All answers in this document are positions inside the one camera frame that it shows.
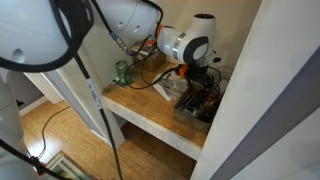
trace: baseboard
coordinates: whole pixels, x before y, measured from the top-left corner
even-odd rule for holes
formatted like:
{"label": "baseboard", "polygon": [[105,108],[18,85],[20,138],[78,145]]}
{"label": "baseboard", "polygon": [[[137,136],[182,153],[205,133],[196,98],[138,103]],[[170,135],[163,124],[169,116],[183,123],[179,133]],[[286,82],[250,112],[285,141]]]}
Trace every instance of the baseboard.
{"label": "baseboard", "polygon": [[26,106],[25,108],[21,109],[19,111],[20,117],[28,114],[29,112],[31,112],[32,110],[34,110],[35,108],[39,107],[41,104],[47,102],[48,99],[43,96],[40,99],[36,100],[35,102],[31,103],[30,105]]}

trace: small box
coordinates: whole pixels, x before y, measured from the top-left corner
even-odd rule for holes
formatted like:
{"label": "small box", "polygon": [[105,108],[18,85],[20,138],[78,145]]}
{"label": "small box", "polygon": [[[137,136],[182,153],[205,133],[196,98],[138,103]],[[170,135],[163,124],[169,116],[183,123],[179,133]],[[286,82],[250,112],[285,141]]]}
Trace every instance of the small box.
{"label": "small box", "polygon": [[[147,57],[144,54],[139,54],[137,56],[133,56],[133,62],[139,61],[143,58]],[[163,65],[167,60],[167,56],[162,52],[155,52],[152,56],[150,56],[145,64],[143,69],[149,72],[155,72],[161,65]],[[137,67],[142,67],[142,62],[137,64]]]}
{"label": "small box", "polygon": [[204,113],[205,115],[208,115],[208,117],[200,117],[199,115],[195,115],[192,112],[186,112],[183,109],[187,107],[187,104],[189,106],[196,106],[199,108],[195,108],[198,110],[204,109],[205,100],[208,99],[209,94],[212,92],[204,92],[204,91],[196,91],[194,88],[188,88],[184,94],[180,97],[178,102],[175,104],[174,109],[176,111],[176,116],[179,117],[180,121],[182,121],[185,124],[188,124],[189,126],[193,127],[194,129],[198,129],[200,131],[205,131],[206,133],[209,131],[211,124],[213,122],[215,113],[218,110],[218,107],[220,105],[222,94],[216,94],[215,103],[212,103],[212,106],[210,106],[207,110],[210,111],[210,113],[207,113],[207,111]]}

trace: cup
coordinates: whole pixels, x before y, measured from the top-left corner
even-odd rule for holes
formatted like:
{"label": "cup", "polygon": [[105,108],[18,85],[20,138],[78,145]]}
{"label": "cup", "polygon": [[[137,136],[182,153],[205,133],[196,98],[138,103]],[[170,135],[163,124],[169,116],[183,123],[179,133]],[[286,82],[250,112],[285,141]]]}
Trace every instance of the cup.
{"label": "cup", "polygon": [[119,76],[121,84],[131,84],[132,82],[130,70],[127,71],[127,74],[125,76],[128,66],[128,63],[125,60],[121,60],[116,63],[117,74]]}

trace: white desk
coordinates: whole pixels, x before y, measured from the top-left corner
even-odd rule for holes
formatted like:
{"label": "white desk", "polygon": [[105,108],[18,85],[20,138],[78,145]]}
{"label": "white desk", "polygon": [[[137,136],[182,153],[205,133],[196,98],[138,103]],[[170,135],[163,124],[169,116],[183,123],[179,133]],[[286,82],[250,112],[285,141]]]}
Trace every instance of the white desk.
{"label": "white desk", "polygon": [[[165,63],[155,73],[145,72],[151,82],[153,77],[172,65]],[[145,84],[137,79],[132,86]],[[153,87],[134,90],[109,85],[103,92],[106,108],[120,115],[141,129],[197,160],[205,142],[209,125],[197,121],[190,123],[187,117],[174,109],[174,102],[166,101]]]}

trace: black wire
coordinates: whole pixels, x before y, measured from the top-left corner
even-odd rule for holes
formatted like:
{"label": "black wire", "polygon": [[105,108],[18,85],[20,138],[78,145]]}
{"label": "black wire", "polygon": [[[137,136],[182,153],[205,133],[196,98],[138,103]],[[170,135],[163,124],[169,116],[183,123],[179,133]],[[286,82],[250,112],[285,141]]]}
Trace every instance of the black wire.
{"label": "black wire", "polygon": [[216,90],[218,91],[218,96],[220,96],[220,86],[219,86],[219,84],[217,84],[217,83],[214,83],[214,85],[215,85],[215,87],[216,87]]}
{"label": "black wire", "polygon": [[28,155],[31,157],[32,155],[27,147],[26,147],[26,150],[27,150]]}
{"label": "black wire", "polygon": [[[50,4],[51,4],[51,8],[52,8],[53,14],[55,16],[55,19],[57,21],[57,24],[58,24],[58,26],[60,28],[60,31],[61,31],[65,41],[67,42],[69,48],[72,50],[72,52],[74,54],[74,58],[75,58],[75,60],[76,60],[76,62],[78,64],[82,74],[84,75],[84,77],[87,80],[91,80],[90,79],[90,75],[89,75],[86,67],[84,66],[84,64],[83,64],[80,56],[78,55],[77,51],[73,47],[72,40],[70,39],[68,31],[67,31],[66,27],[63,24],[62,17],[61,17],[61,15],[59,13],[58,8],[55,5],[54,0],[50,0]],[[95,94],[96,92],[93,89],[91,89],[91,93],[92,93],[95,101],[96,102],[98,101],[101,104],[101,101],[100,101],[99,97],[97,97],[97,95]],[[112,131],[111,131],[111,128],[110,128],[110,124],[109,124],[108,119],[107,119],[107,117],[105,115],[103,107],[101,107],[101,108],[99,107],[99,112],[100,112],[100,115],[101,115],[101,117],[102,117],[102,119],[104,121],[104,124],[105,124],[106,128],[107,128],[108,136],[109,136],[109,139],[110,139],[110,143],[111,143],[111,146],[112,146],[112,149],[113,149],[113,153],[114,153],[114,157],[115,157],[115,161],[116,161],[116,165],[117,165],[118,175],[119,175],[119,178],[122,180],[123,177],[122,177],[122,173],[121,173],[120,162],[119,162],[119,158],[118,158],[118,154],[117,154],[116,145],[114,143]]]}
{"label": "black wire", "polygon": [[42,140],[43,140],[43,150],[41,151],[41,153],[39,154],[38,156],[38,159],[40,160],[43,156],[43,154],[45,153],[46,149],[47,149],[47,143],[46,143],[46,138],[45,138],[45,135],[44,135],[44,131],[47,127],[47,125],[50,123],[50,121],[58,114],[60,114],[61,112],[65,111],[66,109],[70,108],[70,106],[54,113],[53,115],[50,116],[50,118],[47,120],[47,122],[44,124],[43,128],[42,128],[42,131],[41,131],[41,135],[42,135]]}
{"label": "black wire", "polygon": [[176,70],[178,69],[178,67],[170,68],[170,69],[166,70],[165,72],[163,72],[163,73],[160,75],[160,77],[159,77],[158,79],[156,79],[153,83],[148,84],[148,85],[143,86],[143,87],[133,87],[133,86],[131,86],[131,85],[128,83],[128,81],[127,81],[127,79],[126,79],[126,74],[127,74],[128,70],[129,70],[132,66],[134,66],[134,65],[137,64],[137,63],[140,63],[141,61],[142,61],[142,60],[139,60],[139,61],[136,61],[136,62],[132,63],[132,64],[126,69],[126,71],[125,71],[125,78],[124,78],[124,79],[126,80],[127,85],[128,85],[130,88],[132,88],[132,89],[140,90],[140,89],[145,89],[145,88],[148,88],[148,87],[150,87],[150,86],[153,86],[153,85],[157,84],[158,82],[160,82],[160,80],[161,80],[166,74],[168,74],[168,73],[170,73],[170,72],[172,72],[172,71],[176,71]]}
{"label": "black wire", "polygon": [[67,180],[66,178],[54,173],[53,171],[51,171],[50,169],[44,167],[42,164],[40,164],[40,162],[37,162],[35,160],[32,160],[31,158],[27,157],[26,155],[22,154],[21,152],[17,151],[16,149],[14,149],[13,147],[11,147],[9,144],[7,144],[6,142],[4,142],[2,139],[0,139],[0,146],[5,149],[6,151],[8,151],[10,154],[18,157],[19,159],[23,160],[24,162],[27,162],[28,164],[36,167],[37,169],[42,170],[43,172],[46,172],[47,174],[50,174],[51,176],[59,179],[59,180]]}
{"label": "black wire", "polygon": [[219,75],[219,80],[218,80],[218,85],[220,84],[220,82],[221,82],[221,72],[219,71],[219,69],[217,69],[217,68],[214,68],[214,67],[211,67],[211,66],[209,66],[209,69],[213,69],[213,70],[215,70],[215,71],[217,71],[218,72],[218,75]]}
{"label": "black wire", "polygon": [[155,53],[155,50],[156,50],[156,48],[153,47],[153,49],[150,51],[150,53],[148,54],[148,56],[145,57],[145,58],[143,58],[143,61],[142,61],[142,66],[141,66],[141,70],[140,70],[140,75],[141,75],[142,80],[143,80],[146,84],[151,84],[151,83],[149,83],[149,82],[144,78],[144,75],[143,75],[144,65],[146,64],[146,61],[148,60],[148,58],[150,58],[150,57]]}
{"label": "black wire", "polygon": [[149,35],[146,39],[144,39],[144,41],[143,41],[143,43],[141,44],[141,46],[139,47],[138,51],[135,52],[135,53],[133,53],[133,54],[130,54],[130,56],[137,56],[137,55],[141,52],[144,44],[148,41],[149,37],[150,37],[150,35]]}
{"label": "black wire", "polygon": [[149,0],[140,0],[144,3],[147,3],[149,5],[151,5],[152,7],[156,8],[159,12],[160,12],[160,19],[159,19],[159,22],[157,24],[157,28],[156,28],[156,31],[155,31],[155,39],[157,39],[158,37],[158,28],[162,22],[162,19],[163,19],[163,10],[160,6],[158,6],[156,3],[152,2],[152,1],[149,1]]}
{"label": "black wire", "polygon": [[109,31],[109,33],[112,33],[112,29],[110,28],[110,26],[109,26],[106,18],[104,18],[104,15],[103,15],[103,13],[102,13],[102,11],[101,11],[101,9],[100,9],[97,1],[91,0],[91,2],[92,2],[92,4],[94,5],[94,7],[96,8],[96,10],[98,11],[98,14],[99,14],[99,16],[100,16],[100,18],[101,18],[104,26],[107,28],[107,30]]}

